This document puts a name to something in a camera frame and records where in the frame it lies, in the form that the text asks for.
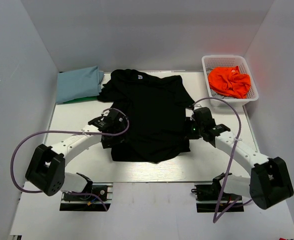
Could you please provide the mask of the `black t-shirt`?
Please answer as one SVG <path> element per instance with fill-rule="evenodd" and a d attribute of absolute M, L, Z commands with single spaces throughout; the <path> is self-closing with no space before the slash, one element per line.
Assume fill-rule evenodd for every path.
<path fill-rule="evenodd" d="M 112 103 L 129 120 L 124 141 L 111 148 L 113 161 L 159 163 L 190 151 L 185 119 L 186 109 L 195 101 L 180 75 L 160 78 L 117 69 L 97 99 Z"/>

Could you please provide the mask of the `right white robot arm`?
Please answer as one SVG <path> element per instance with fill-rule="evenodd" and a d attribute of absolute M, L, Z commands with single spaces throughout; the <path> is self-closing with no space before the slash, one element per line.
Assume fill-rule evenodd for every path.
<path fill-rule="evenodd" d="M 228 154 L 248 177 L 222 173 L 211 184 L 198 184 L 191 192 L 198 201 L 216 201 L 247 197 L 266 210 L 294 195 L 294 188 L 285 161 L 256 152 L 238 139 L 224 124 L 216 124 L 208 107 L 193 111 L 186 119 L 186 136 L 190 140 L 202 138 L 214 148 Z"/>

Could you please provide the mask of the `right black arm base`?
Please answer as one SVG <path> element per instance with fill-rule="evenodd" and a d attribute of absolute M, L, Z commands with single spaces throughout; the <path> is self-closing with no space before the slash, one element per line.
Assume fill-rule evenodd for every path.
<path fill-rule="evenodd" d="M 225 174 L 222 173 L 214 177 L 211 183 L 198 183 L 191 189 L 191 193 L 194 194 L 196 198 L 196 211 L 198 213 L 215 212 L 216 204 L 221 191 L 220 180 L 222 180 L 224 176 Z M 237 203 L 232 206 L 227 212 L 244 212 L 244 207 L 242 206 L 242 197 L 231 193 L 222 194 L 218 212 L 220 213 L 237 198 L 239 198 Z"/>

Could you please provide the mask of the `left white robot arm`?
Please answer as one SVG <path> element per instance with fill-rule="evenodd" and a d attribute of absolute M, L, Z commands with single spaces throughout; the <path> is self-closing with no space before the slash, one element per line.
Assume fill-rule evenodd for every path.
<path fill-rule="evenodd" d="M 39 145 L 31 158 L 25 178 L 47 196 L 58 191 L 76 193 L 86 200 L 92 196 L 93 182 L 81 173 L 65 172 L 66 166 L 102 137 L 122 136 L 129 129 L 128 117 L 116 108 L 108 108 L 80 131 L 61 131 L 71 136 L 56 144 Z"/>

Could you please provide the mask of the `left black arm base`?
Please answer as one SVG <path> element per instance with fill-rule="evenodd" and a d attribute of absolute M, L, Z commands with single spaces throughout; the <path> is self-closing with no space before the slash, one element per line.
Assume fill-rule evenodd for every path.
<path fill-rule="evenodd" d="M 63 192 L 59 210 L 61 212 L 106 212 L 113 198 L 112 183 L 95 183 L 91 191 L 79 193 Z"/>

